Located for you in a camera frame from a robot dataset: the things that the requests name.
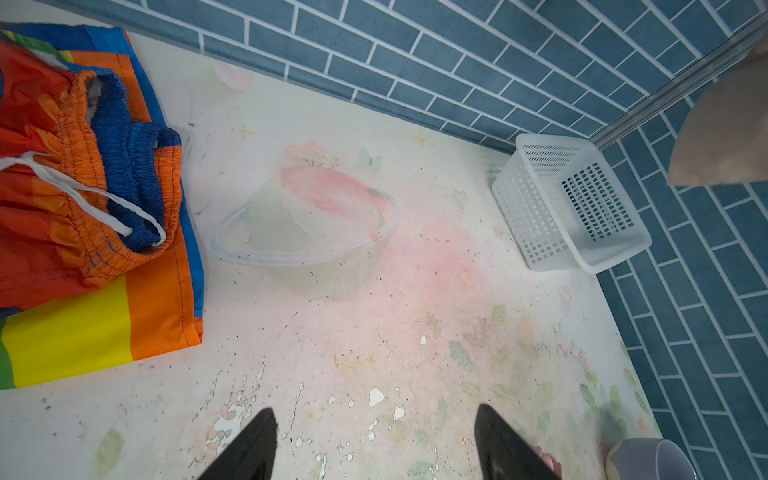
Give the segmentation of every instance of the drawstring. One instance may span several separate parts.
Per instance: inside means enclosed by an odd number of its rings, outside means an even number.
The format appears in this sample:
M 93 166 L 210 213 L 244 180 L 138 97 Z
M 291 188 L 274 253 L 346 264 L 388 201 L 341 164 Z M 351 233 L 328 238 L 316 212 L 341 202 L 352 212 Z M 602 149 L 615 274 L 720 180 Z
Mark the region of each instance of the drawstring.
M 154 217 L 152 217 L 150 214 L 142 210 L 141 207 L 129 202 L 128 200 L 125 200 L 122 197 L 118 197 L 117 195 L 110 194 L 109 192 L 102 190 L 101 188 L 94 188 L 94 187 L 88 187 L 86 185 L 83 185 L 77 180 L 70 178 L 69 176 L 56 170 L 55 168 L 51 168 L 46 165 L 39 164 L 38 162 L 35 161 L 35 155 L 43 155 L 47 157 L 47 154 L 28 151 L 27 153 L 23 154 L 21 158 L 13 158 L 13 157 L 0 158 L 0 171 L 3 171 L 6 168 L 16 164 L 26 165 L 27 167 L 30 167 L 32 171 L 35 173 L 35 175 L 37 175 L 38 178 L 40 178 L 40 180 L 43 180 L 44 182 L 51 184 L 54 187 L 60 188 L 64 193 L 74 198 L 74 201 L 78 203 L 78 205 L 80 206 L 80 208 L 83 209 L 84 212 L 86 212 L 87 214 L 90 214 L 93 218 L 102 222 L 108 227 L 111 227 L 112 230 L 118 232 L 123 237 L 127 237 L 133 232 L 132 228 L 127 226 L 125 223 L 120 222 L 117 218 L 111 216 L 110 214 L 104 211 L 101 211 L 98 208 L 91 205 L 90 203 L 88 203 L 83 198 L 83 196 L 80 195 L 80 192 L 78 192 L 78 190 L 83 190 L 87 192 L 93 192 L 95 194 L 104 195 L 106 198 L 112 200 L 113 202 L 120 205 L 121 207 L 125 207 L 129 209 L 130 211 L 137 214 L 139 217 L 145 219 L 149 223 L 152 223 L 152 225 L 157 229 L 157 233 L 160 234 L 160 240 L 157 241 L 156 243 L 152 243 L 152 246 L 158 247 L 163 244 L 166 238 L 165 230 L 163 230 L 163 227 L 160 226 L 160 224 L 157 222 L 157 220 L 154 219 Z

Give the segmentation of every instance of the white table surface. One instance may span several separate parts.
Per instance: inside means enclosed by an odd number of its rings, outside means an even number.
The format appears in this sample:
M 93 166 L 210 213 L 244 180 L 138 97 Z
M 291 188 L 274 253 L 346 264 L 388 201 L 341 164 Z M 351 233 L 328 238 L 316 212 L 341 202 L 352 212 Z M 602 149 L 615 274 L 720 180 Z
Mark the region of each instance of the white table surface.
M 101 25 L 8 3 L 4 21 Z M 273 477 L 285 479 L 481 478 L 480 402 L 552 452 L 569 480 L 603 478 L 623 429 L 658 436 L 596 278 L 525 266 L 488 185 L 505 154 L 260 74 L 235 93 L 217 61 L 130 38 L 184 139 L 206 269 L 203 344 L 0 392 L 0 478 L 102 478 L 106 437 L 124 442 L 106 478 L 192 479 L 265 406 L 280 427 Z M 307 141 L 398 205 L 372 274 L 344 298 L 292 291 L 203 242 L 280 171 L 286 146 Z M 361 148 L 383 157 L 380 171 Z M 372 389 L 384 397 L 373 407 Z

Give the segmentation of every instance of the beige object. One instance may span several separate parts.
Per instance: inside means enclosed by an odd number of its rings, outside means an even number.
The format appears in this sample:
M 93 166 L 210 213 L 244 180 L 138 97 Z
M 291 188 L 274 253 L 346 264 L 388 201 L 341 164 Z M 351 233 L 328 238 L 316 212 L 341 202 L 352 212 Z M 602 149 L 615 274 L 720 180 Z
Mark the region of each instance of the beige object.
M 768 180 L 768 41 L 696 104 L 677 137 L 669 181 L 678 186 Z

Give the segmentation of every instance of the wall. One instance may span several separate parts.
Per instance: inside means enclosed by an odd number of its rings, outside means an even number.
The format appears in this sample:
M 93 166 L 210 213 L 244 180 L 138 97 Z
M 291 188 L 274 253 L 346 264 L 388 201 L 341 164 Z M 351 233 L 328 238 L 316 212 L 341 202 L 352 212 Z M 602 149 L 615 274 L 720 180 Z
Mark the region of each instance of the wall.
M 701 93 L 604 151 L 654 243 L 598 279 L 664 437 L 704 480 L 768 478 L 768 184 L 667 185 Z
M 45 0 L 498 150 L 589 137 L 760 0 Z

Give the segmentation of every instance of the basket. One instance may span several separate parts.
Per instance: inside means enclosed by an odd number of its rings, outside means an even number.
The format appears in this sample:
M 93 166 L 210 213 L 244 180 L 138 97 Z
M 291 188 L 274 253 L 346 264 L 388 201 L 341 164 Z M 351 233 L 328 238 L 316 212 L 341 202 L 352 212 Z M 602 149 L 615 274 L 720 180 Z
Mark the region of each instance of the basket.
M 493 194 L 532 270 L 599 273 L 647 249 L 650 234 L 589 141 L 520 134 Z

